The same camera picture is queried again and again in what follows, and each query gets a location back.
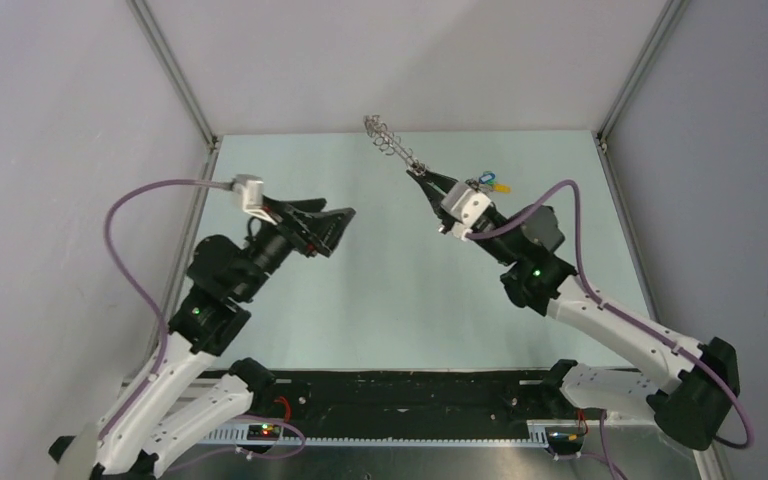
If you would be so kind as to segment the metal disc with keyrings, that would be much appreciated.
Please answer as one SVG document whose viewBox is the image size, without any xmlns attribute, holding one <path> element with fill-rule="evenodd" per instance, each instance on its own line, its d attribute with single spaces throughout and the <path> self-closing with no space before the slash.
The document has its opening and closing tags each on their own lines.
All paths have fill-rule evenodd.
<svg viewBox="0 0 768 480">
<path fill-rule="evenodd" d="M 398 157 L 406 169 L 415 175 L 425 174 L 427 166 L 416 157 L 411 148 L 403 144 L 401 137 L 391 131 L 379 115 L 365 115 L 363 123 L 367 136 L 382 154 Z"/>
</svg>

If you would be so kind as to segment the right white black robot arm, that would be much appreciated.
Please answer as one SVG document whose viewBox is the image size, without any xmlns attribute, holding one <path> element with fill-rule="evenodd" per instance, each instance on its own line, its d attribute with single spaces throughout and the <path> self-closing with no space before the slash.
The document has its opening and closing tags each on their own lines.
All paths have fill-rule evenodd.
<svg viewBox="0 0 768 480">
<path fill-rule="evenodd" d="M 679 444 L 704 451 L 715 443 L 745 449 L 754 433 L 739 401 L 737 352 L 720 337 L 707 342 L 626 310 L 587 278 L 583 267 L 581 193 L 566 179 L 511 217 L 481 183 L 413 167 L 442 234 L 472 242 L 507 267 L 500 281 L 512 304 L 566 324 L 632 366 L 652 389 L 594 393 L 570 376 L 545 385 L 543 409 L 564 418 L 577 408 L 626 410 L 651 418 Z"/>
</svg>

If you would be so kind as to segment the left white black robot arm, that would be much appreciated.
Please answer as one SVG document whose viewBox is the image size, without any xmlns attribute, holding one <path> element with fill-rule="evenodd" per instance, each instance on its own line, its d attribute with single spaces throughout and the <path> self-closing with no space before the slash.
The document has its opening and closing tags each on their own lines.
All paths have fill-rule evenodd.
<svg viewBox="0 0 768 480">
<path fill-rule="evenodd" d="M 236 361 L 206 393 L 175 410 L 181 394 L 211 367 L 249 321 L 253 300 L 294 252 L 331 256 L 356 212 L 329 210 L 323 198 L 244 200 L 259 228 L 244 247 L 223 235 L 198 243 L 186 272 L 192 282 L 149 362 L 108 414 L 49 454 L 58 479 L 157 479 L 221 424 L 276 403 L 275 377 L 252 358 Z"/>
</svg>

